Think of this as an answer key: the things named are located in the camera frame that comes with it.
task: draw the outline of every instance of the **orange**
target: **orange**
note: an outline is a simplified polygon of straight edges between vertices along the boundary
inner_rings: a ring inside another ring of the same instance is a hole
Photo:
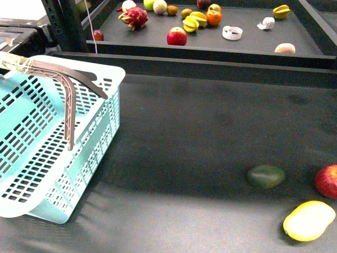
[[[209,25],[219,25],[221,18],[222,18],[222,14],[217,11],[208,11],[206,13],[206,18],[207,18],[207,23]]]

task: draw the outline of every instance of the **tape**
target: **tape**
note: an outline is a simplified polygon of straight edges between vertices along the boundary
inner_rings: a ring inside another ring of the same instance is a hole
[[[261,23],[257,24],[260,30],[268,30],[273,28],[275,25],[275,19],[273,17],[265,17]]]
[[[0,52],[0,68],[2,69],[13,70],[18,73],[26,74],[30,70],[32,64],[32,59],[6,52]]]
[[[222,36],[230,41],[237,41],[241,39],[242,29],[234,26],[225,26],[222,29]]]

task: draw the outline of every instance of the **peach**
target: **peach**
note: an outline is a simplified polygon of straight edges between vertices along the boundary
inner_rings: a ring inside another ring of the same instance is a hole
[[[282,43],[275,48],[275,53],[295,53],[295,46],[290,43]]]

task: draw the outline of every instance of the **basket handle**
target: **basket handle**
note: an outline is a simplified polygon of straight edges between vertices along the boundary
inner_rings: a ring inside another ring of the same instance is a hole
[[[68,142],[69,150],[72,150],[74,146],[76,113],[76,91],[69,76],[87,86],[96,95],[104,99],[108,98],[105,92],[90,81],[85,75],[57,64],[36,61],[23,56],[0,52],[0,67],[18,73],[55,79],[63,85],[65,90],[64,139]]]

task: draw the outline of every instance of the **plastic basket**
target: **plastic basket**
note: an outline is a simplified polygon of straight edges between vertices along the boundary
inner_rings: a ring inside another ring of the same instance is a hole
[[[64,140],[65,91],[50,78],[8,72],[0,80],[0,216],[24,214],[65,223],[120,125],[120,67],[51,56],[31,59],[96,75],[99,98],[76,90],[74,145]]]

